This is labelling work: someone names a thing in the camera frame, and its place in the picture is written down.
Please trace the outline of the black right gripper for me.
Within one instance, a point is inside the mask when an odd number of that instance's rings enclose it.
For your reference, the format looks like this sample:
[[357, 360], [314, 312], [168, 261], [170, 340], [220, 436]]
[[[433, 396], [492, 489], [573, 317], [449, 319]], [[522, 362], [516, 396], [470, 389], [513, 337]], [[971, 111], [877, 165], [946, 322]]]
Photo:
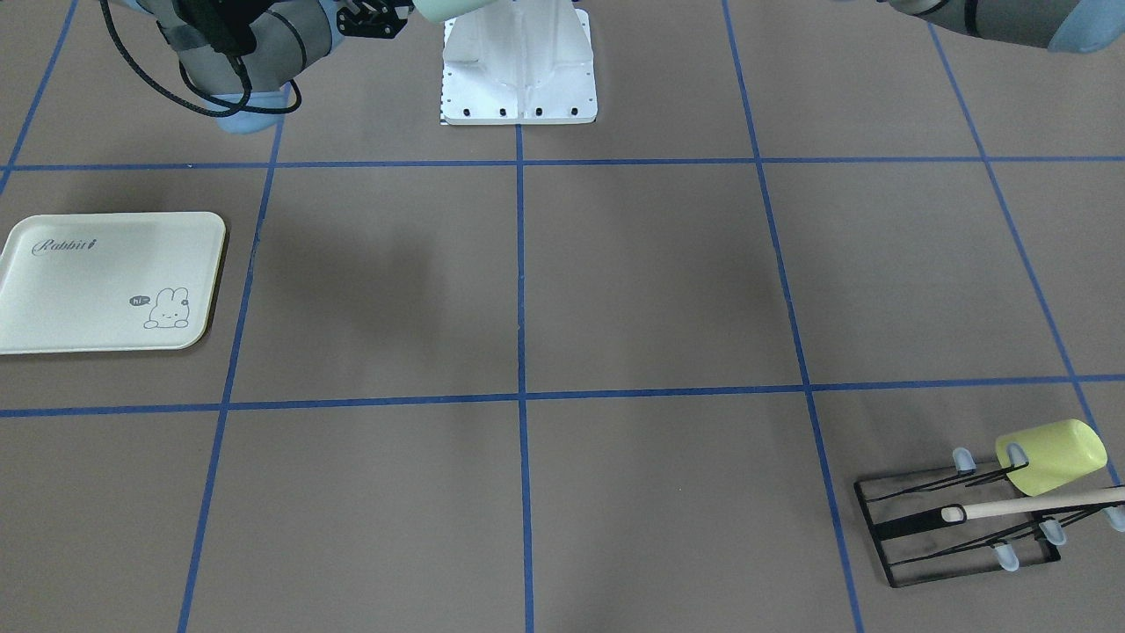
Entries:
[[413, 1], [340, 1], [335, 28], [354, 39], [392, 40], [410, 24]]

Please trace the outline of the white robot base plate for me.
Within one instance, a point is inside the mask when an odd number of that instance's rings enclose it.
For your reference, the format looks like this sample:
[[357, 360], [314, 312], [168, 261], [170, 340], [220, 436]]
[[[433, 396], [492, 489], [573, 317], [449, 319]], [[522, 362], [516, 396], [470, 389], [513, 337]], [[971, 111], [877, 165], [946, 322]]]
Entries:
[[443, 28], [441, 124], [554, 126], [598, 118], [590, 16], [574, 1], [494, 1]]

